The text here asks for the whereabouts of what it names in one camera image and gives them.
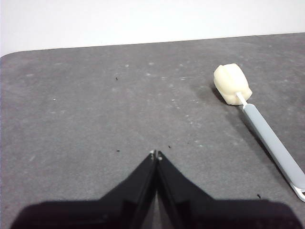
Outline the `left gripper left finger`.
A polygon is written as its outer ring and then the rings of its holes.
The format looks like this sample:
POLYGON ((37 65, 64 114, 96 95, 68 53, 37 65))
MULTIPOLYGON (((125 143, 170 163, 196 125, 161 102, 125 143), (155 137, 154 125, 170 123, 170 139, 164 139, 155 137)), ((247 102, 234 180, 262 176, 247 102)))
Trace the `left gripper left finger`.
POLYGON ((139 229, 154 201, 156 155, 96 200, 46 201, 25 207, 13 229, 139 229))

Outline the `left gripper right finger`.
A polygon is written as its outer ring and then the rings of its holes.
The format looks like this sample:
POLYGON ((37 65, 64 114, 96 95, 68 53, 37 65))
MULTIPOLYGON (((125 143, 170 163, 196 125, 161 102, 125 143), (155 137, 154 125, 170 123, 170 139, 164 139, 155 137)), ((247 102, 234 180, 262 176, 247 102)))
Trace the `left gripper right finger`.
POLYGON ((158 195, 176 229, 298 229, 286 204, 259 199, 214 199, 156 153, 158 195))

